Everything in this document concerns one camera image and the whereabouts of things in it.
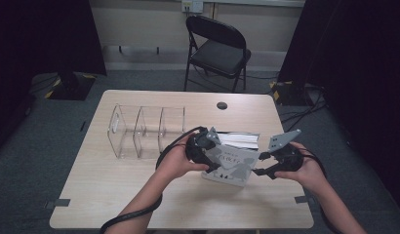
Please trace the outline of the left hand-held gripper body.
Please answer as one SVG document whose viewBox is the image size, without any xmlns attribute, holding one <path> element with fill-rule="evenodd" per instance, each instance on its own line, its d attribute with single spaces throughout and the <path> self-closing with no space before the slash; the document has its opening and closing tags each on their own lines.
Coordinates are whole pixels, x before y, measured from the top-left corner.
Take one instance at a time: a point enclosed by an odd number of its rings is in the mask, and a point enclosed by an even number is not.
<svg viewBox="0 0 400 234">
<path fill-rule="evenodd" d="M 197 131 L 198 133 L 192 135 L 186 142 L 186 156 L 194 163 L 212 163 L 205 152 L 219 145 L 220 137 L 214 127 L 210 130 L 198 127 Z"/>
</svg>

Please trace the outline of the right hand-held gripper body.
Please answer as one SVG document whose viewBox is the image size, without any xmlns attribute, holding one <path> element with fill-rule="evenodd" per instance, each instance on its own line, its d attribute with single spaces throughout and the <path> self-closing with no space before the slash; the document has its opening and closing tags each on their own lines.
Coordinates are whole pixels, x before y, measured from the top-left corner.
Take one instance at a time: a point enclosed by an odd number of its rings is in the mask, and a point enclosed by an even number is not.
<svg viewBox="0 0 400 234">
<path fill-rule="evenodd" d="M 291 142 L 299 136 L 301 130 L 290 131 L 270 138 L 268 153 L 278 161 L 271 166 L 269 171 L 275 172 L 295 172 L 303 163 L 303 155 Z"/>
</svg>

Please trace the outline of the white book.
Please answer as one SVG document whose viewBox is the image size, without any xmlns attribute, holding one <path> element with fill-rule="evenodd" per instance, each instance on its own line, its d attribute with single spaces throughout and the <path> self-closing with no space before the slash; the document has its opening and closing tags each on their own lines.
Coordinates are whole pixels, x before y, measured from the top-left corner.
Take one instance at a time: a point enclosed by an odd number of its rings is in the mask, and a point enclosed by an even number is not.
<svg viewBox="0 0 400 234">
<path fill-rule="evenodd" d="M 206 155 L 220 166 L 202 177 L 208 180 L 244 187 L 260 156 L 259 134 L 218 133 L 220 143 Z"/>
</svg>

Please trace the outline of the clear acrylic book rack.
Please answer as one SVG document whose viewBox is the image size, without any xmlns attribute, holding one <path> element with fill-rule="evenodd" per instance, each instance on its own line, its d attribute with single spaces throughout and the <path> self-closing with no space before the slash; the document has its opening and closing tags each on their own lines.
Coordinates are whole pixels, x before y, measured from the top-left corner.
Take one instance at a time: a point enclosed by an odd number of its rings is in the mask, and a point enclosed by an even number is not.
<svg viewBox="0 0 400 234">
<path fill-rule="evenodd" d="M 116 104 L 107 136 L 118 159 L 156 159 L 185 133 L 183 106 L 134 106 Z"/>
</svg>

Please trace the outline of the person's left hand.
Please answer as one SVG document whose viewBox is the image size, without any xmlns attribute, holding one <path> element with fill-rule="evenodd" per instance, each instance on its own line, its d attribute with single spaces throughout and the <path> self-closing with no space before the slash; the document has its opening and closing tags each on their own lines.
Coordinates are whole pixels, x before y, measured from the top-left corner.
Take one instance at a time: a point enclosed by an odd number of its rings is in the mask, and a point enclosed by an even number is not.
<svg viewBox="0 0 400 234">
<path fill-rule="evenodd" d="M 184 176 L 191 171 L 206 171 L 208 165 L 196 164 L 187 159 L 185 154 L 186 142 L 190 136 L 185 136 L 166 154 L 164 159 L 155 171 L 155 176 L 166 182 Z"/>
</svg>

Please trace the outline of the person's right hand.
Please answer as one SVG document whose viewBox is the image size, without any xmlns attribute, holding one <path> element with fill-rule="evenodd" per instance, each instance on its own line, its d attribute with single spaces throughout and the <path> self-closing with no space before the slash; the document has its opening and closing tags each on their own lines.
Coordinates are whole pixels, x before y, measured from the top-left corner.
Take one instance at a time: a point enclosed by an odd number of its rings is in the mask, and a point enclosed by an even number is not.
<svg viewBox="0 0 400 234">
<path fill-rule="evenodd" d="M 321 167 L 315 160 L 315 156 L 302 144 L 292 142 L 292 146 L 296 147 L 304 155 L 302 166 L 295 172 L 276 172 L 275 176 L 297 181 L 311 193 L 319 196 L 328 183 Z"/>
</svg>

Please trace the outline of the grey tape strip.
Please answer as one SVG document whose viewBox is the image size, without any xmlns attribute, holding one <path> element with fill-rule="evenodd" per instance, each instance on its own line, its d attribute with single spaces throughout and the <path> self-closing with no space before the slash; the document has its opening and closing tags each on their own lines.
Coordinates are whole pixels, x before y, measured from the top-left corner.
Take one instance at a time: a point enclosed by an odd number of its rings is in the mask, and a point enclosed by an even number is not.
<svg viewBox="0 0 400 234">
<path fill-rule="evenodd" d="M 314 205 L 316 203 L 315 199 L 311 196 L 297 196 L 295 201 L 297 204 L 307 203 L 309 205 Z"/>
<path fill-rule="evenodd" d="M 54 201 L 48 201 L 44 208 L 45 209 L 54 209 L 55 207 L 68 207 L 70 203 L 69 199 L 56 199 Z"/>
</svg>

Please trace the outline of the black stand base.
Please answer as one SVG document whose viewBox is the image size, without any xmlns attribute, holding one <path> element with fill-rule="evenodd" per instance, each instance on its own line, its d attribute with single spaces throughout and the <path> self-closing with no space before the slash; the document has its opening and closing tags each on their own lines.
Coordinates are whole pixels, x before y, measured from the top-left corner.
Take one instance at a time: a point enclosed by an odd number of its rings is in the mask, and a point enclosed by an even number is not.
<svg viewBox="0 0 400 234">
<path fill-rule="evenodd" d="M 58 79 L 45 94 L 47 99 L 59 100 L 85 100 L 91 90 L 96 77 L 88 74 L 73 72 L 59 73 Z"/>
<path fill-rule="evenodd" d="M 282 106 L 314 106 L 320 97 L 316 97 L 311 91 L 314 87 L 303 85 L 302 87 L 293 81 L 272 82 L 269 84 L 272 97 L 276 104 Z"/>
</svg>

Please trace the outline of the black folding chair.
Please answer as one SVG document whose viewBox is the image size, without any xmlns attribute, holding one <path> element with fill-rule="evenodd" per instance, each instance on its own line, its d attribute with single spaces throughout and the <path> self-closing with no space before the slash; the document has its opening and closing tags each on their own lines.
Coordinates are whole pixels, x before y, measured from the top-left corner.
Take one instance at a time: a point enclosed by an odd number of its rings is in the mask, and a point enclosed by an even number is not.
<svg viewBox="0 0 400 234">
<path fill-rule="evenodd" d="M 213 72 L 232 79 L 232 93 L 239 80 L 246 89 L 246 67 L 252 52 L 247 48 L 243 34 L 232 25 L 203 16 L 190 16 L 185 25 L 189 49 L 183 89 L 187 89 L 190 81 L 190 65 L 203 68 L 205 73 Z"/>
</svg>

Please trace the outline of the dark curtain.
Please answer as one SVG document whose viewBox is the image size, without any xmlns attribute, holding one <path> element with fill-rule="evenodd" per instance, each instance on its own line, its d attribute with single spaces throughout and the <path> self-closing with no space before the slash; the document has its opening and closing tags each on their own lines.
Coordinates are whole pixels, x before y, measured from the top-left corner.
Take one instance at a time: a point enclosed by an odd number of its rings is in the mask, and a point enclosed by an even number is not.
<svg viewBox="0 0 400 234">
<path fill-rule="evenodd" d="M 305 0 L 279 79 L 324 88 L 400 209 L 400 0 Z"/>
<path fill-rule="evenodd" d="M 90 0 L 0 0 L 0 147 L 54 72 L 106 73 Z"/>
</svg>

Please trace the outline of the grey wall trunking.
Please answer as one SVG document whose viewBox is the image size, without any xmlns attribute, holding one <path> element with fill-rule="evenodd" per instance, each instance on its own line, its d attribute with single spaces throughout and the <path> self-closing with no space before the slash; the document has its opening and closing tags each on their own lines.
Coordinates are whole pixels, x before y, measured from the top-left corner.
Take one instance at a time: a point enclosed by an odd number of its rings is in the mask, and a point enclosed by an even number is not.
<svg viewBox="0 0 400 234">
<path fill-rule="evenodd" d="M 107 70 L 185 70 L 188 49 L 103 46 Z M 285 52 L 252 51 L 247 69 L 279 71 Z"/>
</svg>

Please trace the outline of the white wall socket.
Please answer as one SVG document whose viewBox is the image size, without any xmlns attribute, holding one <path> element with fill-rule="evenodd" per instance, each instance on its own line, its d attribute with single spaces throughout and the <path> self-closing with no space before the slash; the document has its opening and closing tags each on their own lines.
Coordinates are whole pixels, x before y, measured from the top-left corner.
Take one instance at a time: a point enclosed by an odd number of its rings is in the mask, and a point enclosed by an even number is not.
<svg viewBox="0 0 400 234">
<path fill-rule="evenodd" d="M 181 0 L 181 11 L 183 13 L 201 14 L 204 9 L 204 2 L 201 0 Z"/>
</svg>

